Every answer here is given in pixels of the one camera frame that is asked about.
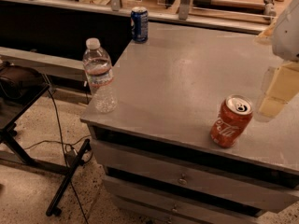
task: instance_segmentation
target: water bottle cap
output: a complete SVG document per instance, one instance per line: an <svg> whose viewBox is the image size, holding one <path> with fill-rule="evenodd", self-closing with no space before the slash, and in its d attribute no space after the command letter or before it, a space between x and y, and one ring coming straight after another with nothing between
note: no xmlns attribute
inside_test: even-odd
<svg viewBox="0 0 299 224"><path fill-rule="evenodd" d="M86 47L88 49L98 49L99 47L101 47L101 43L97 38L89 38L86 41Z"/></svg>

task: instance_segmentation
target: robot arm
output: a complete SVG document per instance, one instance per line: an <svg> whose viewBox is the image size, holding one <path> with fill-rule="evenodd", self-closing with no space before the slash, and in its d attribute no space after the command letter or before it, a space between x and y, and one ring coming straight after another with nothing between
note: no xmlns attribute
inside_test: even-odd
<svg viewBox="0 0 299 224"><path fill-rule="evenodd" d="M292 0L276 22L273 53L283 60L299 62L299 0Z"/></svg>
<svg viewBox="0 0 299 224"><path fill-rule="evenodd" d="M278 115L299 92L299 0L292 0L278 17L272 34L272 50L285 62L272 73L268 72L263 81L266 87L257 104L259 120L263 121Z"/></svg>

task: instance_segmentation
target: coca-cola logo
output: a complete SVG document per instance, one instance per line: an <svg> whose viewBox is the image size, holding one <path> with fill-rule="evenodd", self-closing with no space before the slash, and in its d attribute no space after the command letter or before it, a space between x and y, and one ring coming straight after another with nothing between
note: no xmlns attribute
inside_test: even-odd
<svg viewBox="0 0 299 224"><path fill-rule="evenodd" d="M225 123L222 118L216 120L216 127L219 131L219 134L225 137L231 137L233 134L240 129L240 127L232 126L228 123Z"/></svg>

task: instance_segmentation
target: black stand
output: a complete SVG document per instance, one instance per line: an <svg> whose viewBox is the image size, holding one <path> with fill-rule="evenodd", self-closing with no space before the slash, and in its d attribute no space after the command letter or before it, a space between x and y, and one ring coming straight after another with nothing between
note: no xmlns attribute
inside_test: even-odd
<svg viewBox="0 0 299 224"><path fill-rule="evenodd" d="M59 201L64 195L68 184L70 183L73 174L77 170L78 166L82 162L82 156L86 150L90 150L90 140L86 139L78 152L76 158L70 164L70 167L58 165L55 163L40 161L32 159L26 151L18 144L14 139L16 132L15 121L49 88L48 85L35 87L32 91L26 94L26 97L19 100L18 102L3 100L0 104L0 141L6 144L9 149L13 152L0 151L0 160L16 162L21 165L30 166L36 169L41 169L47 172L52 172L59 175L64 175L64 180L61 186L58 188L46 215L59 216L61 210L57 207Z"/></svg>

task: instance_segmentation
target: drawer cabinet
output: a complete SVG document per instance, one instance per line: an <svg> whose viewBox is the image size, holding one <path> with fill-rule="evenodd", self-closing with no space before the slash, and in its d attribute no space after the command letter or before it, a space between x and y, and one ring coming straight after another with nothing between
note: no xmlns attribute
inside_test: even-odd
<svg viewBox="0 0 299 224"><path fill-rule="evenodd" d="M194 218L208 223L218 224L252 224L253 217L246 217L238 213L224 210L212 205L191 201L158 189L119 180L106 176L106 189L115 196L122 197L127 202L137 202L148 208L158 208L167 212L170 217L178 215L185 219Z"/></svg>
<svg viewBox="0 0 299 224"><path fill-rule="evenodd" d="M134 203L120 197L113 197L113 203L125 210L133 210L147 217L155 217L155 219L165 222L166 224L208 224L200 220L191 220L184 217L174 216L161 209L143 206L141 203Z"/></svg>
<svg viewBox="0 0 299 224"><path fill-rule="evenodd" d="M262 210L279 212L298 197L283 188L247 176L176 160L157 153L104 141L92 141L99 163L136 175L217 196Z"/></svg>

